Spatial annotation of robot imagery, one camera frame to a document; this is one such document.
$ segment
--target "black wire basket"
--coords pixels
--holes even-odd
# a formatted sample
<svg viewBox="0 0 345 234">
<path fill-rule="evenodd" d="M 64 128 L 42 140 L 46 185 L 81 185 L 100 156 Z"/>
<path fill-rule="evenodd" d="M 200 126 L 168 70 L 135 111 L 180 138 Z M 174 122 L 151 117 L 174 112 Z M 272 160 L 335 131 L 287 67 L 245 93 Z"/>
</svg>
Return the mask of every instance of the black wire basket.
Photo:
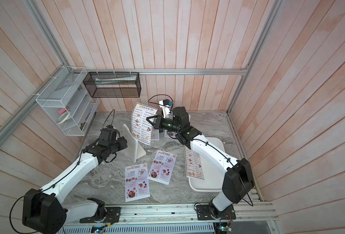
<svg viewBox="0 0 345 234">
<path fill-rule="evenodd" d="M 88 72 L 83 81 L 91 97 L 140 97 L 138 72 Z"/>
</svg>

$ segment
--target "dim sum inn menu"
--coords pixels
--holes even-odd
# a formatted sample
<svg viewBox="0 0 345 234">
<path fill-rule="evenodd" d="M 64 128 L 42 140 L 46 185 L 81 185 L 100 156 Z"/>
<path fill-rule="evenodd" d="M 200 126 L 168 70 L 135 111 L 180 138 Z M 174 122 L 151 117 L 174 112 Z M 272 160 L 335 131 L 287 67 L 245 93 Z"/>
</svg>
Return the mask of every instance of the dim sum inn menu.
<svg viewBox="0 0 345 234">
<path fill-rule="evenodd" d="M 156 115 L 157 110 L 156 108 L 136 103 L 132 111 L 131 132 L 139 142 L 150 145 L 153 126 L 148 123 L 146 118 Z"/>
<path fill-rule="evenodd" d="M 126 202 L 150 197 L 146 163 L 126 167 Z"/>
<path fill-rule="evenodd" d="M 176 161 L 176 154 L 158 150 L 149 171 L 149 180 L 168 185 Z"/>
</svg>

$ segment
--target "white wire basket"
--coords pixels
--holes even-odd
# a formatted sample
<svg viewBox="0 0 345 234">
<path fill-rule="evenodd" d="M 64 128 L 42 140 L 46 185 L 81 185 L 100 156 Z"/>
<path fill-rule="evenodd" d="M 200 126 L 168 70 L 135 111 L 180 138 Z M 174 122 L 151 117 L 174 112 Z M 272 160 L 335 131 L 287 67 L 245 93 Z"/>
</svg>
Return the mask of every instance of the white wire basket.
<svg viewBox="0 0 345 234">
<path fill-rule="evenodd" d="M 64 67 L 36 101 L 65 135 L 84 136 L 99 100 L 93 100 L 86 88 L 79 89 L 86 76 L 85 68 L 81 67 L 79 73 L 70 68 Z"/>
</svg>

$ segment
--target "wooden wall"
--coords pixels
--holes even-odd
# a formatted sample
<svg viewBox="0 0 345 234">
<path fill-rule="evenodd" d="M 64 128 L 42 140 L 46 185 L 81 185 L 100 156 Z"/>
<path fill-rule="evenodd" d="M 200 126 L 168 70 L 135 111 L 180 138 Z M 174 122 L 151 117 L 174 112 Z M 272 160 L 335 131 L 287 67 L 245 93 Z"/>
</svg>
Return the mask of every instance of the wooden wall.
<svg viewBox="0 0 345 234">
<path fill-rule="evenodd" d="M 243 68 L 274 1 L 36 0 L 69 63 L 92 69 Z M 187 110 L 227 110 L 240 81 L 237 75 L 140 78 L 140 98 L 102 98 L 99 110 L 131 111 L 156 94 Z"/>
<path fill-rule="evenodd" d="M 345 0 L 284 2 L 231 117 L 285 232 L 345 233 Z"/>
<path fill-rule="evenodd" d="M 0 0 L 0 127 L 60 66 L 54 51 L 20 0 Z M 80 138 L 67 137 L 36 107 L 0 148 L 0 228 L 13 232 L 9 211 L 29 189 L 38 189 L 74 160 Z M 22 201 L 13 223 L 21 232 Z"/>
</svg>

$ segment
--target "vent grille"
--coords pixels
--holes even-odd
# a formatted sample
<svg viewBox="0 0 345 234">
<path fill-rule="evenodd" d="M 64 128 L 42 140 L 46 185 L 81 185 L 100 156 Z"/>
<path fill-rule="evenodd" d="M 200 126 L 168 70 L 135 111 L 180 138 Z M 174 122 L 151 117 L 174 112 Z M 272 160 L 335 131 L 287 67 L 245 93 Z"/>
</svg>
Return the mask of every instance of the vent grille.
<svg viewBox="0 0 345 234">
<path fill-rule="evenodd" d="M 66 234 L 69 233 L 91 233 L 92 226 L 66 226 Z M 129 225 L 112 225 L 106 227 L 104 233 L 203 233 L 214 232 L 212 223 L 161 223 L 161 224 L 129 224 Z"/>
</svg>

